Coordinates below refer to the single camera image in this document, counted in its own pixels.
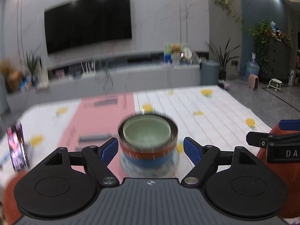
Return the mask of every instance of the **gray ribbed plate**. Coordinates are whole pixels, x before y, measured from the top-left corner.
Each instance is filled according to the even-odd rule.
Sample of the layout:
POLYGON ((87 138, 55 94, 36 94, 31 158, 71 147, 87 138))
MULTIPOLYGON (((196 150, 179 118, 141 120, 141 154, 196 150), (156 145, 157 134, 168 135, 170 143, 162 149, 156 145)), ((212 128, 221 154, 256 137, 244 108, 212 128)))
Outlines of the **gray ribbed plate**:
POLYGON ((64 219, 45 221, 22 217, 17 225, 284 225, 280 217, 240 221, 213 209, 197 189, 177 179, 127 178, 117 188, 103 189, 86 210, 64 219))

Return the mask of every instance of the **green bowl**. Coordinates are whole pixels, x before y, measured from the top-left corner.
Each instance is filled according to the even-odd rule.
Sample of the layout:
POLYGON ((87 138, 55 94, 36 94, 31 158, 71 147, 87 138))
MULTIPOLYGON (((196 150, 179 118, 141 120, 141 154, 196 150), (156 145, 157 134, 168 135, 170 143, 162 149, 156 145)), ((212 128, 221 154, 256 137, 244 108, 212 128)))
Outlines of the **green bowl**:
POLYGON ((171 138, 169 123, 160 116, 146 114, 128 119, 123 126, 124 139, 139 148, 156 148, 171 138))

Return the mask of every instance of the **lemon print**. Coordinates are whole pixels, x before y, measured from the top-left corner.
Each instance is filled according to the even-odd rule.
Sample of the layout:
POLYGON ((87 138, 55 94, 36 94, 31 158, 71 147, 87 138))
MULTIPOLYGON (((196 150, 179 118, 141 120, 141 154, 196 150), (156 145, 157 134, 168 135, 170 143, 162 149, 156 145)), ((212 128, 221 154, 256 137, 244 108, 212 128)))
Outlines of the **lemon print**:
POLYGON ((152 107, 152 105, 149 104, 149 103, 143 104, 143 105, 142 105, 142 109, 143 109, 145 112, 152 112, 152 111, 154 110, 154 108, 152 107))
POLYGON ((194 111, 193 113, 195 116, 201 116, 204 115, 204 113, 202 111, 194 111))
POLYGON ((29 143, 32 147, 37 147, 43 142, 43 140, 44 140, 44 136, 42 134, 34 135, 29 140, 29 143))
POLYGON ((247 118, 245 120, 245 123, 252 129, 255 128, 255 121, 252 118, 247 118))
POLYGON ((174 95, 174 91, 169 91, 168 96, 172 96, 172 95, 174 95))
POLYGON ((177 143, 176 148, 177 148, 179 154, 181 154, 181 153, 184 152, 184 150, 183 150, 183 143, 182 142, 177 143))
POLYGON ((65 114, 67 111, 68 111, 68 107, 61 107, 61 108, 58 108, 58 110, 56 111, 56 115, 57 115, 57 116, 63 115, 63 114, 65 114))
POLYGON ((210 89, 203 89, 203 90, 201 90, 201 94, 204 95, 205 97, 211 97, 213 94, 213 91, 210 89))

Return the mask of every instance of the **gray tile floor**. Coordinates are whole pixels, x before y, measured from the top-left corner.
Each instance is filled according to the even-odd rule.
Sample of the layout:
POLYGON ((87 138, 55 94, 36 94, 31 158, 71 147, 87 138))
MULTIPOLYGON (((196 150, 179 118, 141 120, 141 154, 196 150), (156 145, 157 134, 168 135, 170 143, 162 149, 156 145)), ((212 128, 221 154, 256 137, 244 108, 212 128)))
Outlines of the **gray tile floor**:
MULTIPOLYGON (((266 85, 259 84, 259 88, 254 91, 239 79, 230 80, 229 83, 231 89, 228 92, 241 104, 250 108, 269 127, 273 127, 281 119, 300 119, 299 87, 282 87, 281 92, 275 92, 266 88, 266 85)), ((5 134, 5 126, 14 123, 18 117, 19 115, 15 116, 10 112, 1 115, 3 126, 0 125, 0 137, 5 134)))

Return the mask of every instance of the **red-orange cloth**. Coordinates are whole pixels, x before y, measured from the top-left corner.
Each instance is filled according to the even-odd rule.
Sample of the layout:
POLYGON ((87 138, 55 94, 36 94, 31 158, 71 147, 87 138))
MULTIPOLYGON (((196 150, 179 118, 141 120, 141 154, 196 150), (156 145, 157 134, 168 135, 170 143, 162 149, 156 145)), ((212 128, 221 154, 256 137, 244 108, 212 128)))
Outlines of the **red-orange cloth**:
MULTIPOLYGON (((281 130, 276 125, 270 133, 284 135, 296 132, 299 131, 281 130)), ((266 153, 266 149, 260 149, 257 157, 286 183, 289 192, 280 215, 284 218, 300 217, 300 163, 266 163, 266 153)))
POLYGON ((8 225, 14 224, 21 217, 14 197, 14 189, 17 182, 19 182, 19 180, 21 180, 21 178, 23 178, 25 175, 25 171, 18 173, 18 175, 8 183, 4 191, 3 214, 8 225))

